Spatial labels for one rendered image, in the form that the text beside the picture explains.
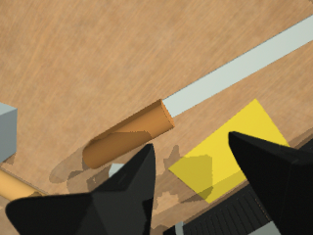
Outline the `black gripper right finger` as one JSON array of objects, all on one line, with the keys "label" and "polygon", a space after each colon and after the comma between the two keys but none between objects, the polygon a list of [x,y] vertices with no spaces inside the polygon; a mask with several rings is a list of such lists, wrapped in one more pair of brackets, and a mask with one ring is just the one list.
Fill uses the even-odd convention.
[{"label": "black gripper right finger", "polygon": [[313,153],[229,132],[228,146],[282,235],[313,235]]}]

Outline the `grey square block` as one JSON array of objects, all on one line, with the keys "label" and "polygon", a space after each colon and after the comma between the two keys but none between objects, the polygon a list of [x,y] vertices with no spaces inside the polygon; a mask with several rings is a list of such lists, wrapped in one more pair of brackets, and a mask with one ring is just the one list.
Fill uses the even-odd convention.
[{"label": "grey square block", "polygon": [[0,164],[17,151],[18,109],[0,102]]}]

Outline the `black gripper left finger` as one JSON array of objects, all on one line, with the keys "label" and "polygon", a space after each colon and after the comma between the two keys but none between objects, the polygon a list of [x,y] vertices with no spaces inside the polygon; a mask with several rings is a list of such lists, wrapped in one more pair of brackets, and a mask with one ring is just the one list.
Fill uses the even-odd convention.
[{"label": "black gripper left finger", "polygon": [[5,213],[20,235],[150,235],[155,184],[150,143],[90,192],[16,198]]}]

